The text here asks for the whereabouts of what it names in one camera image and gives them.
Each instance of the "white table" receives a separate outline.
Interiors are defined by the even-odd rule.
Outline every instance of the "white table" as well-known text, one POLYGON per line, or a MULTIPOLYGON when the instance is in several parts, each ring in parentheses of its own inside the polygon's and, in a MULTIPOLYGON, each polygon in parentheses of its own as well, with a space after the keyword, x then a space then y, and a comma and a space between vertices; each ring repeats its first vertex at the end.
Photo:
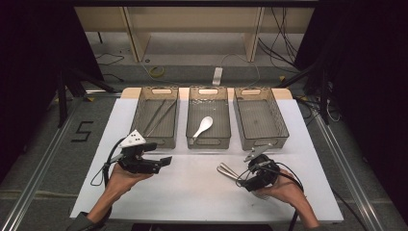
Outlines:
MULTIPOLYGON (((115 143, 128 135, 137 102, 138 99, 116 100, 72 210, 72 218, 81 211, 89 211, 103 192, 103 185, 94 187, 90 181, 106 162, 115 143)), ((289 204, 273 198, 259 199, 217 172, 219 163, 225 163, 237 173, 244 172, 247 167, 243 159, 248 151, 242 150, 231 99, 229 103, 232 134, 229 149, 190 150, 186 139, 188 99, 181 98, 176 148, 155 150, 143 156, 151 160, 173 156, 171 165, 123 195, 114 205, 111 219, 153 223, 289 222, 294 212, 289 204)), ((300 178, 320 222, 343 221, 295 100, 283 99, 277 103, 290 137, 283 148, 271 149, 266 154, 275 162, 290 167, 300 178)))

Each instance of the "black cable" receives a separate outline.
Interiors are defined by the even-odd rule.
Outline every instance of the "black cable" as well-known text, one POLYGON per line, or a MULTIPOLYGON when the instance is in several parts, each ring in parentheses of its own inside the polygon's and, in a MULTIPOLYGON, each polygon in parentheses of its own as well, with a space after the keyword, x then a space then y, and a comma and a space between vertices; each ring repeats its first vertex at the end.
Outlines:
POLYGON ((319 103, 318 102, 307 101, 307 100, 302 99, 302 97, 295 97, 294 100, 296 100, 296 102, 298 102, 298 103, 306 105, 307 107, 309 107, 312 110, 315 110, 315 111, 319 112, 319 103))
POLYGON ((239 175, 238 177, 237 177, 237 179, 235 180, 235 184, 238 186, 238 187, 242 187, 242 185, 240 185, 239 183, 239 180, 241 179, 241 177, 246 173, 246 172, 248 172, 248 174, 246 175, 246 177, 245 177, 245 180, 247 180, 248 179, 248 177, 249 177, 249 174, 251 173, 251 171, 253 170, 255 168, 255 166, 253 166, 252 168, 249 168, 249 169, 247 169, 246 171, 244 171, 243 173, 241 173, 241 175, 239 175))
POLYGON ((350 205, 347 204, 345 202, 345 200, 333 188, 330 187, 330 189, 332 190, 333 194, 336 195, 342 201, 342 203, 345 205, 345 207, 347 207, 347 209, 351 212, 351 214, 353 214, 356 217, 357 221, 361 224, 363 229, 366 230, 366 231, 369 231, 369 229, 366 227, 366 225, 363 223, 363 221, 360 220, 360 218, 357 216, 357 214, 354 212, 354 210, 350 207, 350 205))
POLYGON ((287 49, 288 55, 291 59, 291 61, 293 62, 292 56, 295 57, 295 54, 293 53, 293 51, 295 51, 297 53, 297 50, 293 47, 291 41, 289 40, 289 38, 286 35, 286 13, 287 13, 287 8, 283 8, 282 9, 282 23, 281 26, 279 26, 279 22, 276 18, 275 12, 273 11, 273 8, 270 8, 272 11, 272 15, 275 19, 276 25, 279 29, 279 34, 282 35, 282 38, 285 41, 285 47, 287 49))
POLYGON ((276 56, 276 57, 274 57, 271 54, 269 54, 273 59, 278 60, 278 61, 283 61, 283 62, 285 62, 285 63, 287 63, 287 64, 294 67, 293 63, 289 62, 287 59, 285 59, 283 56, 279 55, 276 51, 273 50, 273 45, 272 45, 272 47, 269 48, 269 47, 267 47, 267 45, 260 38, 259 38, 259 41, 261 42, 262 45, 264 45, 264 47, 269 51, 269 53, 272 53, 273 55, 276 56))
POLYGON ((290 72, 290 73, 294 73, 294 74, 299 73, 298 71, 292 71, 292 70, 284 69, 284 68, 282 68, 282 67, 277 66, 277 65, 273 62, 272 59, 275 59, 275 60, 278 60, 278 61, 283 61, 283 62, 285 62, 285 63, 291 65, 293 68, 296 68, 296 67, 293 66, 293 64, 289 63, 288 61, 282 60, 282 59, 285 59, 285 58, 281 57, 281 56, 280 56, 279 54, 277 54, 275 51, 270 50, 270 48, 268 48, 260 38, 259 38, 259 41, 262 43, 262 44, 259 43, 259 46, 260 46, 261 50, 264 51, 267 55, 269 55, 270 63, 271 63, 275 68, 280 69, 280 70, 283 70, 283 71, 287 71, 287 72, 290 72))
POLYGON ((313 114, 313 111, 312 111, 310 105, 308 105, 303 100, 301 100, 301 99, 299 99, 297 97, 295 97, 294 99, 296 100, 297 103, 299 103, 299 105, 305 105, 306 108, 309 110, 309 114, 307 116, 303 116, 303 119, 310 118, 312 116, 312 114, 313 114))
POLYGON ((305 103, 309 103, 309 104, 316 104, 316 105, 319 105, 319 104, 320 104, 319 102, 310 101, 310 100, 304 100, 304 99, 302 99, 302 97, 304 97, 304 96, 299 96, 299 97, 297 97, 297 99, 299 99, 299 100, 301 100, 301 101, 303 101, 303 102, 305 102, 305 103))
POLYGON ((112 156, 114 155, 114 152, 117 148, 117 146, 123 141, 125 140, 125 138, 120 139, 115 146, 112 148, 111 153, 108 156, 108 160, 106 161, 106 163, 103 165, 103 179, 105 181, 105 187, 108 185, 109 182, 109 167, 111 166, 111 159, 112 156))
POLYGON ((316 118, 318 115, 319 115, 319 113, 317 113, 315 116, 313 116, 313 118, 310 119, 308 123, 306 123, 306 127, 309 126, 309 124, 310 124, 313 120, 315 120, 315 118, 316 118))
POLYGON ((118 79, 120 82, 125 82, 123 79, 115 76, 114 74, 103 74, 103 75, 109 75, 109 76, 114 76, 116 79, 118 79))
MULTIPOLYGON (((282 163, 279 163, 279 165, 282 165, 282 166, 286 167, 286 168, 297 178, 296 174, 294 174, 294 172, 293 172, 290 168, 288 168, 287 166, 283 165, 282 163)), ((275 170, 273 170, 273 169, 269 169, 269 168, 265 168, 265 167, 259 167, 259 169, 266 170, 266 171, 270 171, 270 172, 273 172, 273 173, 275 173, 275 174, 281 175, 281 176, 283 176, 283 177, 286 177, 286 178, 292 180, 292 181, 293 181, 295 184, 297 184, 297 186, 304 192, 303 186, 302 186, 300 180, 298 180, 298 178, 297 178, 297 181, 296 181, 296 180, 295 180, 293 177, 291 177, 290 175, 287 175, 287 174, 282 173, 282 172, 280 172, 280 171, 275 171, 275 170)), ((290 226, 289 226, 289 231, 293 231, 294 226, 295 226, 296 221, 297 221, 297 217, 298 217, 298 213, 297 213, 297 211, 294 211, 293 217, 292 217, 292 220, 291 220, 291 224, 290 224, 290 226)))
POLYGON ((95 180, 96 176, 99 175, 99 172, 102 171, 102 169, 103 169, 103 167, 101 167, 101 168, 99 169, 99 171, 93 176, 92 180, 90 181, 90 184, 91 184, 92 186, 100 186, 100 185, 102 185, 103 175, 102 175, 102 178, 101 178, 101 181, 99 182, 99 184, 93 184, 93 183, 92 183, 92 182, 95 180))
POLYGON ((113 61, 113 62, 111 62, 111 63, 109 63, 109 64, 100 64, 100 63, 98 63, 98 64, 100 64, 100 65, 110 65, 110 64, 115 64, 115 63, 117 63, 117 62, 119 62, 119 61, 125 59, 124 56, 113 55, 113 54, 110 54, 110 53, 103 53, 102 55, 95 57, 95 59, 97 60, 97 59, 99 59, 99 58, 101 58, 102 56, 105 56, 105 55, 110 55, 110 56, 114 56, 114 57, 119 57, 120 59, 118 59, 118 60, 116 60, 116 61, 113 61))

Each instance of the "spoon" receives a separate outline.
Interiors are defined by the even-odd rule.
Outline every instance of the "spoon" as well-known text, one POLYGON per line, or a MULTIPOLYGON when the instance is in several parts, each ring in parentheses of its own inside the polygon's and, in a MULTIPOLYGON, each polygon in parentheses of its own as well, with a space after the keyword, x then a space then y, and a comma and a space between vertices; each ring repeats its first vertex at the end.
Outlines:
POLYGON ((201 120, 200 127, 198 128, 197 132, 192 136, 191 144, 195 142, 197 137, 207 129, 209 129, 213 125, 213 118, 210 116, 206 116, 201 120))

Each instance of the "wire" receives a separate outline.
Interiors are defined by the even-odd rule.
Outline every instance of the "wire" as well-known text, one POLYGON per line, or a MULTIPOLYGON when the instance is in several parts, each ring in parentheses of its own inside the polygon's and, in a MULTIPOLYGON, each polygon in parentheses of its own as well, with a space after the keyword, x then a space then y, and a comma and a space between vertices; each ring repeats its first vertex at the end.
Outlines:
POLYGON ((153 66, 149 69, 149 75, 154 78, 162 77, 165 74, 165 68, 160 66, 153 66))
POLYGON ((101 167, 101 168, 99 169, 99 171, 96 172, 96 174, 93 176, 92 180, 90 181, 90 184, 91 184, 92 186, 100 186, 100 185, 102 185, 103 175, 102 175, 102 178, 101 178, 101 181, 99 182, 99 184, 93 184, 93 181, 95 180, 96 176, 98 176, 99 173, 102 171, 102 169, 103 169, 103 167, 101 167))
POLYGON ((309 110, 309 115, 303 116, 303 119, 310 118, 310 117, 312 116, 312 114, 313 114, 313 111, 312 111, 312 108, 310 107, 310 105, 307 104, 306 102, 304 102, 304 100, 302 100, 301 98, 295 97, 294 99, 295 99, 296 102, 299 103, 300 105, 305 105, 306 108, 309 110))
POLYGON ((326 110, 327 110, 327 114, 329 115, 329 117, 330 117, 333 121, 335 121, 335 122, 340 121, 340 118, 342 117, 342 115, 339 114, 339 117, 338 117, 338 118, 333 118, 333 116, 332 116, 331 113, 329 112, 329 105, 330 105, 330 100, 327 100, 326 110))
POLYGON ((345 205, 345 207, 347 207, 347 209, 351 212, 351 214, 353 214, 356 217, 357 221, 361 224, 363 229, 368 231, 369 229, 366 227, 366 225, 363 223, 363 221, 360 220, 360 218, 357 216, 357 214, 354 212, 354 210, 350 207, 350 205, 347 204, 347 202, 345 202, 345 200, 333 188, 330 187, 330 189, 333 192, 333 194, 336 195, 342 201, 342 203, 345 205))
POLYGON ((105 180, 105 187, 108 185, 108 182, 109 182, 109 173, 108 172, 109 172, 109 167, 112 164, 112 162, 111 162, 112 156, 114 155, 114 152, 115 152, 116 148, 119 146, 119 144, 125 139, 126 138, 122 138, 115 144, 115 146, 111 150, 111 153, 109 153, 108 160, 106 161, 106 163, 103 166, 103 178, 105 180))
POLYGON ((309 120, 308 123, 306 123, 306 127, 309 126, 309 124, 310 124, 313 120, 315 120, 315 118, 316 118, 318 115, 319 115, 319 113, 315 114, 315 116, 313 116, 313 118, 312 118, 311 120, 309 120))
POLYGON ((312 110, 315 110, 315 111, 320 110, 318 102, 307 101, 307 100, 304 100, 302 97, 295 97, 294 100, 296 100, 298 103, 306 105, 308 108, 312 110))
POLYGON ((248 172, 248 174, 246 174, 246 177, 245 177, 245 181, 248 179, 248 177, 249 177, 249 174, 251 173, 251 171, 253 170, 253 169, 255 169, 255 166, 253 166, 253 167, 251 167, 251 168, 249 168, 249 169, 247 169, 246 171, 244 171, 243 173, 241 173, 241 175, 239 175, 238 177, 237 177, 237 180, 235 180, 235 184, 238 186, 238 187, 242 187, 242 185, 240 184, 240 182, 239 182, 239 180, 241 179, 241 177, 246 173, 246 172, 248 172))
POLYGON ((276 67, 276 68, 278 68, 278 69, 281 69, 281 70, 284 70, 284 71, 291 72, 291 73, 296 73, 296 74, 298 73, 298 71, 291 71, 291 70, 284 69, 284 68, 281 68, 281 67, 277 66, 277 65, 273 62, 272 59, 285 62, 286 64, 289 64, 290 66, 292 66, 292 67, 295 68, 295 66, 294 66, 293 63, 291 63, 290 61, 288 61, 288 60, 285 59, 283 56, 279 55, 277 52, 275 52, 275 51, 273 50, 273 44, 274 44, 274 43, 273 43, 272 46, 269 48, 260 38, 258 38, 258 40, 259 40, 259 42, 261 42, 261 43, 259 43, 261 49, 262 49, 266 54, 269 55, 270 62, 272 63, 272 65, 273 65, 274 67, 276 67))
POLYGON ((143 67, 143 69, 146 71, 146 73, 147 73, 147 75, 149 76, 149 78, 150 78, 151 80, 153 80, 153 81, 163 82, 163 83, 169 83, 169 84, 174 84, 174 85, 188 85, 188 86, 191 86, 191 85, 194 86, 194 85, 196 85, 196 84, 193 84, 193 83, 177 83, 177 82, 172 82, 172 81, 167 81, 167 80, 163 80, 163 79, 154 78, 153 76, 150 75, 150 71, 147 70, 146 66, 145 66, 142 62, 139 62, 139 64, 141 65, 141 67, 143 67))
POLYGON ((114 56, 114 57, 119 57, 119 59, 116 60, 116 61, 113 61, 113 62, 111 62, 111 63, 108 63, 108 64, 100 64, 100 63, 98 63, 98 64, 100 64, 100 65, 110 65, 110 64, 115 64, 115 63, 117 63, 117 62, 119 62, 119 61, 125 59, 124 56, 113 55, 113 54, 110 54, 110 53, 103 53, 102 55, 95 57, 95 59, 97 60, 97 59, 99 59, 99 58, 101 58, 101 57, 103 57, 103 56, 106 56, 106 55, 110 55, 110 56, 114 56))
POLYGON ((285 178, 288 178, 288 179, 292 180, 295 184, 297 184, 297 186, 303 191, 303 186, 301 185, 301 183, 298 182, 298 181, 297 181, 296 179, 294 179, 293 177, 291 177, 290 175, 287 175, 287 174, 282 173, 282 172, 280 172, 280 171, 276 171, 276 170, 273 170, 273 169, 270 169, 270 168, 266 168, 266 167, 259 167, 259 169, 262 169, 262 170, 265 170, 265 171, 270 171, 270 172, 273 172, 273 173, 275 173, 275 174, 281 175, 281 176, 283 176, 283 177, 285 177, 285 178))
POLYGON ((242 61, 244 61, 244 62, 246 62, 246 63, 249 63, 249 64, 252 64, 253 66, 255 66, 256 72, 258 73, 258 79, 257 79, 256 81, 254 81, 253 83, 247 85, 246 87, 251 87, 252 85, 256 84, 258 81, 261 80, 261 74, 259 73, 258 66, 255 65, 255 64, 252 63, 252 62, 247 61, 246 59, 242 58, 241 56, 239 56, 239 55, 237 55, 237 54, 228 54, 228 55, 224 56, 224 57, 222 58, 222 60, 221 60, 221 63, 219 64, 219 67, 222 67, 222 62, 224 62, 225 58, 227 58, 228 56, 237 56, 237 57, 240 58, 242 61))
POLYGON ((286 166, 286 165, 284 165, 282 163, 279 163, 279 162, 276 162, 276 164, 287 168, 293 174, 293 176, 296 178, 296 180, 299 182, 301 188, 303 189, 303 185, 302 185, 302 182, 300 181, 299 177, 297 177, 297 175, 288 166, 286 166))
POLYGON ((277 36, 279 36, 279 34, 282 35, 282 38, 285 41, 285 47, 286 47, 286 50, 288 52, 288 55, 289 55, 291 61, 293 62, 293 57, 295 57, 295 53, 293 51, 295 51, 297 53, 297 50, 292 46, 292 43, 290 42, 290 40, 289 40, 289 38, 288 38, 288 36, 286 34, 286 14, 288 12, 288 9, 287 8, 282 9, 282 23, 281 23, 281 26, 279 26, 279 22, 278 22, 278 19, 276 17, 275 12, 273 11, 273 8, 270 8, 270 10, 272 11, 272 15, 273 15, 273 18, 275 19, 276 26, 279 29, 279 33, 278 33, 277 36))
POLYGON ((115 76, 114 74, 103 74, 103 75, 109 75, 109 76, 114 76, 116 79, 118 79, 120 82, 125 82, 123 79, 115 76))

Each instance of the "transparent plastic bin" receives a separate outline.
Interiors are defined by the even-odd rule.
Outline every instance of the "transparent plastic bin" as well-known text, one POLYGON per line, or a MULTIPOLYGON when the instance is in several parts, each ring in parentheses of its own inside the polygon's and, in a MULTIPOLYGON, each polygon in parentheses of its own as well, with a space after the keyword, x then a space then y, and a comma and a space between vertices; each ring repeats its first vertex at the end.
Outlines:
POLYGON ((228 149, 231 125, 227 88, 190 88, 186 137, 189 149, 228 149), (192 141, 205 116, 213 118, 213 125, 192 141))
POLYGON ((283 147, 289 132, 270 88, 235 88, 234 110, 243 150, 283 147))
POLYGON ((175 148, 179 109, 177 87, 144 87, 131 131, 137 129, 147 142, 158 148, 175 148))

